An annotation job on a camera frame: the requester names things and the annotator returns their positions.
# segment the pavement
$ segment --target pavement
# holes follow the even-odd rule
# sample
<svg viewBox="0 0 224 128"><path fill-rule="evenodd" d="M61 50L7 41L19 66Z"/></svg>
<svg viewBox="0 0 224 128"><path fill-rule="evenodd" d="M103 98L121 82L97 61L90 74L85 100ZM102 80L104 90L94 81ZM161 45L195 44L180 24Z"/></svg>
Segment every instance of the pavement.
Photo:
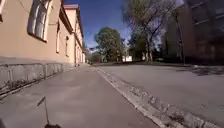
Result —
<svg viewBox="0 0 224 128"><path fill-rule="evenodd" d="M101 66L120 80L224 127L224 75L210 68L169 66Z"/></svg>
<svg viewBox="0 0 224 128"><path fill-rule="evenodd" d="M0 101L6 128L40 128L46 124L46 96L51 124L62 128L158 128L144 117L93 67L81 66L12 94Z"/></svg>

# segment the building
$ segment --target building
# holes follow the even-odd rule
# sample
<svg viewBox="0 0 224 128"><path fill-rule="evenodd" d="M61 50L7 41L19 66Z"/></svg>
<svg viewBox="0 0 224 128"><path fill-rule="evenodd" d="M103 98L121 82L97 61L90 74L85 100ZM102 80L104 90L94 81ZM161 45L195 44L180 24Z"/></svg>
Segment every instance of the building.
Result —
<svg viewBox="0 0 224 128"><path fill-rule="evenodd" d="M166 52L187 61L223 62L224 1L185 0L175 11L177 21L171 16L167 26Z"/></svg>
<svg viewBox="0 0 224 128"><path fill-rule="evenodd" d="M63 0L0 1L1 63L75 66L83 62L82 42L78 5L64 5Z"/></svg>
<svg viewBox="0 0 224 128"><path fill-rule="evenodd" d="M80 7L78 5L65 5L64 8L70 22L72 23L72 27L74 28L75 63L85 63L85 59L83 59L83 29L80 18Z"/></svg>

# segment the street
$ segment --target street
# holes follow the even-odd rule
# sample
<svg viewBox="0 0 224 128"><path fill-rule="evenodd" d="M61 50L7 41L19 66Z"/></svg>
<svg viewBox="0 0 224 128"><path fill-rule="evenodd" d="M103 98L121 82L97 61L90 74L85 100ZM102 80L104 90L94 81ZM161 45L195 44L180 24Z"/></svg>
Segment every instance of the street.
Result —
<svg viewBox="0 0 224 128"><path fill-rule="evenodd" d="M93 67L79 67L41 81L0 101L6 128L43 128L46 96L51 124L62 128L158 128Z"/></svg>
<svg viewBox="0 0 224 128"><path fill-rule="evenodd" d="M100 68L171 105L224 127L224 75L221 72L142 65Z"/></svg>

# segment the curb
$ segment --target curb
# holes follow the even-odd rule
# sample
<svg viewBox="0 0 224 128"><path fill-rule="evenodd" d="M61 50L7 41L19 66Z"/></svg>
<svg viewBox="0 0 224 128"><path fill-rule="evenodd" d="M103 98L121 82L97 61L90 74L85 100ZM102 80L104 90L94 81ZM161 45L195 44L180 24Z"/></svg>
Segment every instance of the curb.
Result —
<svg viewBox="0 0 224 128"><path fill-rule="evenodd" d="M102 69L96 68L96 71L132 103L136 109L150 118L160 128L221 128L190 112L163 102L158 97L126 84Z"/></svg>

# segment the sky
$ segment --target sky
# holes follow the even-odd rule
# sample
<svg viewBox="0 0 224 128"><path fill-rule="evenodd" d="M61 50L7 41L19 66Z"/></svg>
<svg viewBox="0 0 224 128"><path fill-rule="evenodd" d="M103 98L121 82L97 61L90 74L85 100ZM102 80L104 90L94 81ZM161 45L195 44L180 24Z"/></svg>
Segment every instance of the sky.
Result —
<svg viewBox="0 0 224 128"><path fill-rule="evenodd" d="M122 0L65 0L65 4L79 4L84 41L89 48L96 46L94 35L102 27L117 29L122 38L130 38L130 30L122 21Z"/></svg>

